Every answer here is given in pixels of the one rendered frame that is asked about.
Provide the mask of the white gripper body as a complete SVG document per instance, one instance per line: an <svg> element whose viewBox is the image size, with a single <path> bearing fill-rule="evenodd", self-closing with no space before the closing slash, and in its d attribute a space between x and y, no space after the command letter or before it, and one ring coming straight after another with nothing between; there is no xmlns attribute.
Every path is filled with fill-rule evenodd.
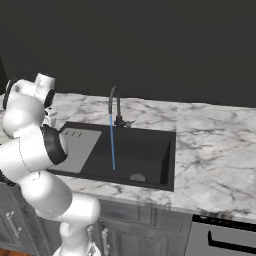
<svg viewBox="0 0 256 256"><path fill-rule="evenodd" d="M45 117L44 117L44 124L54 128L56 125L56 116L57 111L54 110L52 107L45 109Z"/></svg>

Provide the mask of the black sink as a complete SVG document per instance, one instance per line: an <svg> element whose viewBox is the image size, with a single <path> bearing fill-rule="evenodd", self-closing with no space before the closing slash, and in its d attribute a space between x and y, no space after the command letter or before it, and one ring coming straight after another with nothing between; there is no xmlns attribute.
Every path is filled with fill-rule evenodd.
<svg viewBox="0 0 256 256"><path fill-rule="evenodd" d="M137 128L116 128L116 170L112 170L110 126L67 122L60 132L68 158L49 171L55 175L174 190L176 134Z"/></svg>

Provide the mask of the black curved tap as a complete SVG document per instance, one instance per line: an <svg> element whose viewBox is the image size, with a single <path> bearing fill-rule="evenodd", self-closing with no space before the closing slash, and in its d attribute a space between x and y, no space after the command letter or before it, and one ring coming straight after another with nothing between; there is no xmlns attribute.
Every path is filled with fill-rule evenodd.
<svg viewBox="0 0 256 256"><path fill-rule="evenodd" d="M117 86L114 86L109 95L108 101L108 113L110 115L113 114L113 100L116 100L116 117L114 120L114 125L117 128L130 128L134 121L124 121L122 114L121 114L121 101L120 101L120 94L119 89Z"/></svg>

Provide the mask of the blue water stream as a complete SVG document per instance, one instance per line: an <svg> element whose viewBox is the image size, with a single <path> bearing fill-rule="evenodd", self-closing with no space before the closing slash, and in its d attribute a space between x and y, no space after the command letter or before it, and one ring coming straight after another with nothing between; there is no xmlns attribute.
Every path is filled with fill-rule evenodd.
<svg viewBox="0 0 256 256"><path fill-rule="evenodd" d="M112 154L112 170L116 170L116 161L115 161L115 147L114 147L114 131L113 131L113 118L112 114L109 114L110 121L110 142L111 142L111 154Z"/></svg>

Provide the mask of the grey false drawer front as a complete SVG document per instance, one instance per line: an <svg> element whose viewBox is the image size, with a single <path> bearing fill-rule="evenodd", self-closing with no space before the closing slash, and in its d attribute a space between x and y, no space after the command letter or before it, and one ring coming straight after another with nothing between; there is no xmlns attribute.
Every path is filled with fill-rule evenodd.
<svg viewBox="0 0 256 256"><path fill-rule="evenodd" d="M149 206L101 200L101 215L114 219L133 221L154 226L180 225L190 223L192 215Z"/></svg>

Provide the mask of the grey cupboard door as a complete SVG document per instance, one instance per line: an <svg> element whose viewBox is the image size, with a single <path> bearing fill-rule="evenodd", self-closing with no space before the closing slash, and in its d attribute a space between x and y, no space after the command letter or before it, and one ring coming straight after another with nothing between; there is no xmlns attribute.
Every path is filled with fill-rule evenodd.
<svg viewBox="0 0 256 256"><path fill-rule="evenodd" d="M13 217L15 225L22 227L19 238L14 235L6 219L6 213L11 211L15 212ZM21 211L15 206L11 197L4 191L0 191L0 247L32 255L37 255L38 253Z"/></svg>
<svg viewBox="0 0 256 256"><path fill-rule="evenodd" d="M100 235L108 229L108 256L184 256L189 227L181 225L178 233L149 225L100 218Z"/></svg>

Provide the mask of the grey dishwasher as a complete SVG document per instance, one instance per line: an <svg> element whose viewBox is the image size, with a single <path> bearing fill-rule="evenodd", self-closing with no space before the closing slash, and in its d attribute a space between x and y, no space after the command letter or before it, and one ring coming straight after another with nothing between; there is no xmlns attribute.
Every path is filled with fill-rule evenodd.
<svg viewBox="0 0 256 256"><path fill-rule="evenodd" d="M185 256L256 256L209 246L208 231L214 240L256 248L256 224L194 215Z"/></svg>

